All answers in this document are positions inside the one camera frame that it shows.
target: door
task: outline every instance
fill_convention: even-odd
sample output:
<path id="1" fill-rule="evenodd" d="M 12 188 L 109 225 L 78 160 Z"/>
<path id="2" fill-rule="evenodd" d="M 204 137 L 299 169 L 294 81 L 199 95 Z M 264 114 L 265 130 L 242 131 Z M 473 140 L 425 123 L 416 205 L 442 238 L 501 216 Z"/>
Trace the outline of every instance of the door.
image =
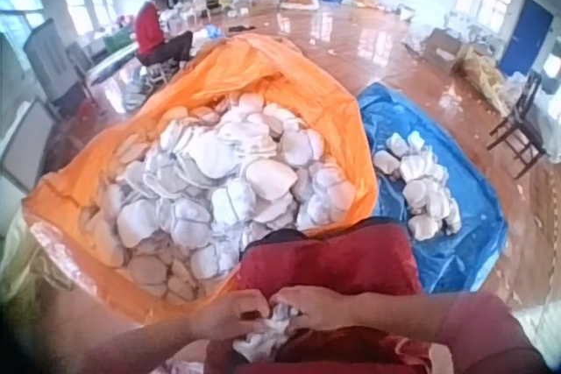
<path id="1" fill-rule="evenodd" d="M 499 69 L 507 75 L 528 74 L 551 26 L 553 15 L 534 2 L 525 0 L 507 51 Z"/>

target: orange bag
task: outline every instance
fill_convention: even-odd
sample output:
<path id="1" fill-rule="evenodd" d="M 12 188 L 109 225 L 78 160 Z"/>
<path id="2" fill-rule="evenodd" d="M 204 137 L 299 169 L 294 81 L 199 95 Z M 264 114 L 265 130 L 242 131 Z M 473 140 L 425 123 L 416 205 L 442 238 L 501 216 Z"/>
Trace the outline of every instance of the orange bag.
<path id="1" fill-rule="evenodd" d="M 25 219 L 51 259 L 87 293 L 136 322 L 159 321 L 205 305 L 235 287 L 236 271 L 206 299 L 182 306 L 160 300 L 96 259 L 79 229 L 82 209 L 93 204 L 112 155 L 132 133 L 157 135 L 163 129 L 157 122 L 167 110 L 181 105 L 193 109 L 232 92 L 258 92 L 302 116 L 323 135 L 326 150 L 357 187 L 343 225 L 372 212 L 377 184 L 354 97 L 286 42 L 256 34 L 219 42 L 197 58 L 190 72 L 151 97 L 134 118 L 106 129 L 67 167 L 43 177 L 24 200 Z"/>

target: shiny floor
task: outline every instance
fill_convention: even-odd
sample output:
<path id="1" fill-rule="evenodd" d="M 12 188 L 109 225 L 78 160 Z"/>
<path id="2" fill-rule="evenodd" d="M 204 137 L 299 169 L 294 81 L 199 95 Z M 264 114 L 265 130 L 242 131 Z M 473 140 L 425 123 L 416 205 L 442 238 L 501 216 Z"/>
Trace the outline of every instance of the shiny floor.
<path id="1" fill-rule="evenodd" d="M 225 32 L 233 25 L 255 25 L 258 33 L 286 36 L 353 95 L 382 81 L 404 92 L 448 130 L 493 184 L 508 220 L 507 247 L 483 289 L 507 302 L 530 339 L 550 363 L 556 362 L 561 353 L 559 166 L 543 159 L 524 178 L 514 180 L 520 167 L 512 152 L 502 145 L 486 150 L 498 116 L 460 76 L 446 74 L 410 53 L 402 44 L 408 24 L 394 15 L 322 5 L 319 11 L 270 11 L 250 18 L 213 18 L 212 23 Z M 104 114 L 72 122 L 75 136 L 87 142 L 107 125 L 127 118 L 119 112 L 119 101 L 137 65 L 133 60 L 93 87 Z M 52 293 L 50 302 L 46 331 L 53 336 L 53 354 L 59 362 L 71 364 L 80 349 L 131 326 L 79 291 Z"/>

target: person's hand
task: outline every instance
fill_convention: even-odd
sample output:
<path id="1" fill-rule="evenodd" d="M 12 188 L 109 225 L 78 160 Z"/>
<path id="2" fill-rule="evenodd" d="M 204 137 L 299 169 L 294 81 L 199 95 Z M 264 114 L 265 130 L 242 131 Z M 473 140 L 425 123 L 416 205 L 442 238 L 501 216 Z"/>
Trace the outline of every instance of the person's hand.
<path id="1" fill-rule="evenodd" d="M 273 303 L 284 303 L 302 313 L 290 321 L 288 328 L 337 330 L 352 326 L 350 297 L 318 286 L 282 288 L 272 298 Z"/>
<path id="2" fill-rule="evenodd" d="M 219 341 L 260 331 L 263 322 L 255 318 L 267 318 L 270 313 L 269 304 L 260 291 L 237 291 L 195 312 L 188 322 L 197 338 Z"/>

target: white cloth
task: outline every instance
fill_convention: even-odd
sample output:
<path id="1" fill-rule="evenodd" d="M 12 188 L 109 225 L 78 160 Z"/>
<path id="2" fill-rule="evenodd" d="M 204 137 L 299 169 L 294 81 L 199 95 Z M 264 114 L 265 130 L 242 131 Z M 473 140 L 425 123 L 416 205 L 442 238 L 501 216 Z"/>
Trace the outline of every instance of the white cloth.
<path id="1" fill-rule="evenodd" d="M 276 350 L 290 337 L 287 327 L 290 319 L 297 314 L 294 308 L 277 304 L 271 318 L 265 320 L 266 330 L 263 333 L 249 334 L 245 340 L 234 341 L 233 348 L 250 363 L 272 361 Z"/>

